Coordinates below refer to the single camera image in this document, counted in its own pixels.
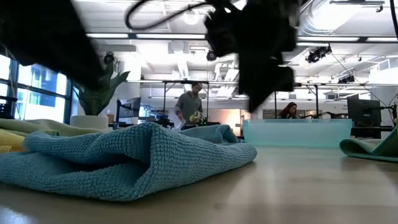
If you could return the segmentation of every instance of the green towel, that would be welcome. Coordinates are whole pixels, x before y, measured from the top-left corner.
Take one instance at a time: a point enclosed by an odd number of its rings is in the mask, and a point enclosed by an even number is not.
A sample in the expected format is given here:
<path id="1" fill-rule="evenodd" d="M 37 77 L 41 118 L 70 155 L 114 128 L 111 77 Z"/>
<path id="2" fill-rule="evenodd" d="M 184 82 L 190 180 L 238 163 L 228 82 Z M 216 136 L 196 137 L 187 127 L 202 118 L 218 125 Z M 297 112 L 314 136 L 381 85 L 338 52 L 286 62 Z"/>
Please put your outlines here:
<path id="1" fill-rule="evenodd" d="M 27 136 L 35 131 L 43 131 L 53 136 L 77 136 L 81 134 L 103 132 L 90 128 L 76 128 L 49 119 L 35 119 L 28 121 L 0 119 L 0 129 L 4 129 L 20 136 Z"/>
<path id="2" fill-rule="evenodd" d="M 340 149 L 351 157 L 398 163 L 398 130 L 395 128 L 384 140 L 345 139 Z"/>

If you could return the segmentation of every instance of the table surface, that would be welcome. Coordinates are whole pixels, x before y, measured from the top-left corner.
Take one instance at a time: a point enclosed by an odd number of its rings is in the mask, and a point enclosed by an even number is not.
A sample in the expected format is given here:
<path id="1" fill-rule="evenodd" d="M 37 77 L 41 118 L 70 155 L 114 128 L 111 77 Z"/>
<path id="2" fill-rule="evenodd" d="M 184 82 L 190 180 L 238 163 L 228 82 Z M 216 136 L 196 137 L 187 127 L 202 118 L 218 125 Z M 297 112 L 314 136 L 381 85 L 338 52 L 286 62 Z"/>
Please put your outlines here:
<path id="1" fill-rule="evenodd" d="M 397 223 L 398 164 L 338 149 L 264 149 L 242 168 L 110 203 L 0 184 L 0 224 Z"/>

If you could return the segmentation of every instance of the woman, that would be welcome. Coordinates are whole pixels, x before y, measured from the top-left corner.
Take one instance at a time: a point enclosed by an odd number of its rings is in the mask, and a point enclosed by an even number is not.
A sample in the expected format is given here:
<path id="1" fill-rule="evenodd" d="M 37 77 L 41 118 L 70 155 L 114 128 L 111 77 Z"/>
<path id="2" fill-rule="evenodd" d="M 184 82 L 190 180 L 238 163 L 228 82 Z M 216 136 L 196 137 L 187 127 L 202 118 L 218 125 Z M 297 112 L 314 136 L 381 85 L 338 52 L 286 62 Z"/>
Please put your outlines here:
<path id="1" fill-rule="evenodd" d="M 294 102 L 289 103 L 284 110 L 282 110 L 278 118 L 279 119 L 299 119 L 299 117 L 296 116 L 297 112 L 297 104 Z"/>

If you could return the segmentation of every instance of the white planter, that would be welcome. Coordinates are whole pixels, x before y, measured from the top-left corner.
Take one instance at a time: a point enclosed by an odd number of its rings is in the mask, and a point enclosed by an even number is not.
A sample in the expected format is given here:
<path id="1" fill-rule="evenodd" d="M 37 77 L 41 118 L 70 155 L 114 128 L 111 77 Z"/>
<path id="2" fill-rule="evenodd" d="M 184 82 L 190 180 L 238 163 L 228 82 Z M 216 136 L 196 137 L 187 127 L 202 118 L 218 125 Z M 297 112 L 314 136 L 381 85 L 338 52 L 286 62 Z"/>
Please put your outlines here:
<path id="1" fill-rule="evenodd" d="M 108 117 L 105 116 L 71 116 L 70 126 L 77 128 L 93 128 L 97 130 L 106 130 L 108 127 Z"/>

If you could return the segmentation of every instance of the man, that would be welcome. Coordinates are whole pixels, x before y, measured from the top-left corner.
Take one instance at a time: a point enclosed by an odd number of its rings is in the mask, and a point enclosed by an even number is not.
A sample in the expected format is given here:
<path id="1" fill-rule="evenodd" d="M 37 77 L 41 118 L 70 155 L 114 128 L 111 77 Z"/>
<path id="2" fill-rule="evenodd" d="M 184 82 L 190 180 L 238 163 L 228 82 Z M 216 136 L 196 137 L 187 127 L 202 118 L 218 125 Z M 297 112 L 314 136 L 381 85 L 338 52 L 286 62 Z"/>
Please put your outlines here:
<path id="1" fill-rule="evenodd" d="M 192 120 L 192 115 L 198 113 L 201 115 L 203 113 L 201 99 L 198 96 L 200 90 L 201 85 L 199 83 L 192 83 L 192 91 L 183 93 L 175 105 L 175 112 L 177 113 L 178 118 L 180 118 L 181 122 L 185 122 L 187 125 L 193 125 L 200 121 L 200 119 Z"/>

